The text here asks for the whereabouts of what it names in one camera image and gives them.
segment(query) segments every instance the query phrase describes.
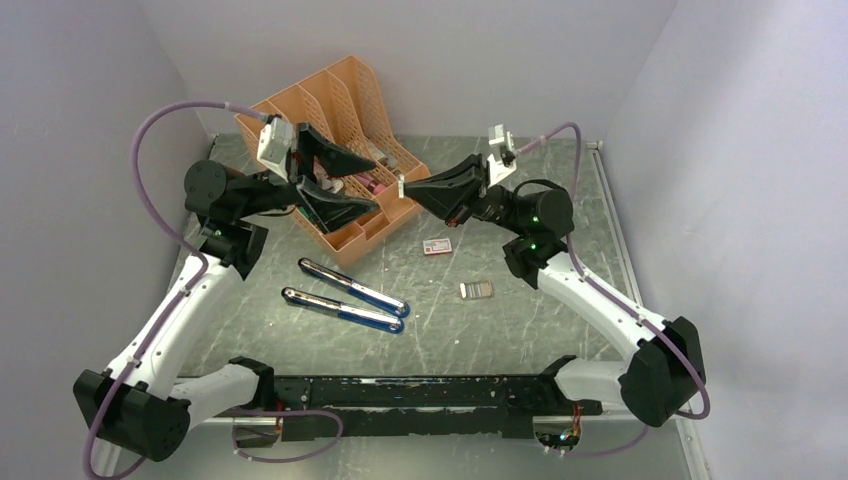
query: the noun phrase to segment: purple cable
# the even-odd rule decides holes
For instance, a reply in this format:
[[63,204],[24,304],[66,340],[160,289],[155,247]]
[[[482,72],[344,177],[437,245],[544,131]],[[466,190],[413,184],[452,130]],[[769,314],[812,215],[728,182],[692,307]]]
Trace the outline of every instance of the purple cable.
[[311,415],[318,415],[318,416],[321,416],[321,417],[332,418],[333,420],[336,421],[336,424],[339,426],[339,429],[336,432],[336,436],[333,437],[333,439],[330,440],[330,443],[328,443],[327,445],[324,445],[323,447],[321,447],[318,450],[315,450],[313,452],[309,452],[309,453],[306,453],[306,454],[303,454],[303,455],[299,455],[297,457],[290,457],[290,458],[264,458],[264,457],[254,457],[253,455],[248,455],[247,453],[244,452],[244,450],[242,450],[238,447],[238,442],[236,441],[236,429],[234,428],[233,433],[231,435],[231,437],[233,439],[233,453],[235,453],[236,455],[238,455],[242,458],[246,458],[247,460],[252,461],[252,462],[292,463],[292,462],[299,462],[301,460],[308,460],[310,458],[317,457],[318,455],[321,455],[322,453],[326,452],[327,450],[333,448],[337,443],[339,443],[339,440],[342,438],[342,433],[344,433],[344,424],[342,423],[342,419],[339,418],[339,416],[336,415],[335,413],[324,411],[324,410],[292,410],[292,411],[287,411],[287,412],[262,412],[262,411],[253,411],[253,410],[232,409],[232,410],[228,410],[228,413],[234,413],[236,415],[243,415],[243,416],[275,417],[275,418],[308,417],[308,416],[311,416]]
[[[542,135],[541,137],[537,138],[536,140],[533,140],[532,142],[528,143],[527,145],[524,145],[523,147],[519,148],[517,150],[517,152],[518,152],[519,155],[529,153],[529,152],[535,150],[536,147],[538,147],[542,143],[546,142],[549,138],[553,137],[554,135],[565,130],[568,127],[571,127],[574,130],[574,136],[576,137],[576,142],[577,142],[577,146],[576,146],[576,149],[575,149],[576,153],[574,155],[574,180],[571,182],[571,194],[572,194],[572,197],[573,197],[573,196],[577,195],[577,177],[578,177],[578,174],[580,173],[580,156],[581,156],[581,153],[583,152],[583,136],[580,132],[580,127],[577,126],[576,123],[574,123],[574,122],[563,123],[562,125],[554,128],[553,130]],[[701,380],[701,376],[698,375],[698,372],[695,370],[695,367],[692,365],[692,362],[690,362],[689,359],[686,358],[686,355],[684,355],[683,352],[681,352],[680,349],[677,348],[677,345],[675,345],[674,342],[672,342],[671,339],[669,339],[659,328],[654,326],[648,320],[640,320],[639,312],[637,312],[633,308],[630,308],[626,303],[621,301],[621,299],[619,299],[616,295],[614,295],[612,292],[608,291],[606,288],[601,286],[601,284],[598,283],[595,279],[593,279],[592,277],[587,276],[585,274],[585,271],[583,270],[583,266],[580,264],[580,261],[577,258],[577,252],[574,248],[574,242],[571,239],[570,233],[565,236],[565,243],[566,243],[566,246],[568,246],[568,255],[569,255],[569,258],[571,259],[571,263],[574,264],[574,268],[577,271],[577,274],[580,275],[581,278],[584,278],[586,280],[586,283],[591,285],[592,288],[594,288],[598,293],[603,295],[607,300],[611,301],[617,307],[624,310],[624,312],[626,312],[628,315],[633,317],[637,322],[641,322],[641,324],[644,325],[648,330],[650,330],[651,333],[653,333],[655,336],[657,336],[657,338],[659,338],[660,341],[662,341],[665,344],[665,346],[668,347],[669,350],[671,350],[671,353],[673,353],[674,356],[677,357],[677,360],[679,360],[680,363],[683,364],[683,368],[685,368],[686,372],[692,377],[692,381],[695,382],[695,386],[698,388],[698,392],[701,394],[701,399],[703,400],[703,403],[704,403],[704,409],[700,413],[685,412],[685,411],[682,411],[682,410],[678,410],[675,413],[677,415],[680,415],[683,418],[688,418],[688,419],[691,419],[691,420],[702,420],[704,418],[707,418],[707,416],[710,414],[710,396],[707,393],[707,386],[704,384],[704,381]],[[648,427],[645,426],[645,428],[642,430],[642,433],[638,437],[636,437],[630,443],[628,443],[626,445],[622,445],[621,447],[614,448],[614,449],[611,449],[611,450],[606,450],[606,451],[603,451],[603,452],[594,452],[594,453],[586,453],[586,454],[579,454],[579,452],[573,452],[573,453],[566,453],[566,455],[567,456],[576,456],[576,457],[580,457],[580,456],[582,456],[582,457],[602,457],[602,456],[605,456],[605,455],[620,453],[624,450],[627,450],[628,448],[633,447],[634,445],[636,445],[637,443],[642,441],[642,439],[645,438],[645,435],[647,433],[648,433]]]
[[261,438],[264,438],[266,440],[276,440],[276,439],[280,438],[279,433],[265,433],[265,432],[260,432],[259,430],[256,430],[255,428],[242,427],[242,426],[233,427],[233,434],[235,434],[235,432],[237,432],[239,430],[252,433],[252,434],[256,435],[257,437],[261,437]]
[[206,257],[204,257],[199,250],[197,250],[190,243],[188,243],[179,233],[174,231],[174,229],[172,229],[168,225],[168,223],[165,222],[165,220],[156,210],[156,207],[153,206],[153,202],[150,201],[150,197],[147,195],[147,191],[144,189],[144,185],[141,181],[141,174],[138,170],[138,152],[139,148],[141,147],[141,140],[144,138],[144,135],[147,133],[150,127],[154,123],[156,123],[157,120],[171,112],[174,112],[176,110],[182,110],[185,108],[196,107],[220,108],[235,113],[249,115],[259,120],[263,120],[266,117],[265,114],[261,112],[257,112],[256,110],[240,105],[231,105],[229,102],[177,102],[163,107],[154,112],[149,117],[147,117],[147,119],[141,124],[141,126],[138,127],[138,130],[136,130],[135,135],[133,136],[132,144],[130,146],[130,167],[132,168],[133,173],[133,185],[135,186],[136,193],[138,193],[138,196],[141,199],[141,203],[144,204],[144,208],[147,210],[147,213],[150,214],[151,218],[153,218],[159,228],[161,228],[162,231],[164,231],[169,237],[179,243],[183,248],[188,250],[192,255],[199,258],[200,262],[202,263],[202,266],[200,270],[198,270],[197,273],[195,273],[188,280],[188,282],[186,282],[185,288],[178,292],[176,295],[174,295],[173,298],[171,298],[171,300],[162,310],[162,313],[159,315],[156,321],[153,322],[153,326],[150,328],[150,331],[148,331],[147,335],[139,343],[135,353],[133,353],[132,359],[127,361],[127,365],[115,378],[115,381],[112,383],[112,386],[109,387],[109,390],[106,392],[103,401],[100,403],[100,407],[97,409],[97,414],[94,415],[94,419],[91,422],[91,428],[89,429],[88,435],[85,438],[85,448],[83,450],[83,471],[88,476],[88,478],[94,480],[119,480],[122,478],[126,478],[144,462],[144,457],[141,457],[129,468],[117,475],[99,475],[94,471],[91,466],[91,453],[94,450],[94,440],[97,438],[97,432],[100,430],[100,426],[103,423],[103,417],[106,415],[106,411],[109,409],[109,405],[111,405],[112,400],[115,398],[115,394],[118,392],[118,388],[123,385],[127,377],[130,376],[130,373],[132,372],[133,368],[135,368],[136,363],[144,355],[144,352],[147,351],[147,348],[150,346],[151,342],[153,342],[153,339],[156,338],[156,334],[158,334],[159,330],[162,329],[162,325],[164,325],[165,321],[168,319],[168,317],[171,315],[177,305],[179,305],[180,301],[185,296],[187,296],[191,289],[197,284],[197,282],[200,281],[201,277],[203,277],[203,274],[206,273],[206,269],[209,267],[209,261],[206,260]]

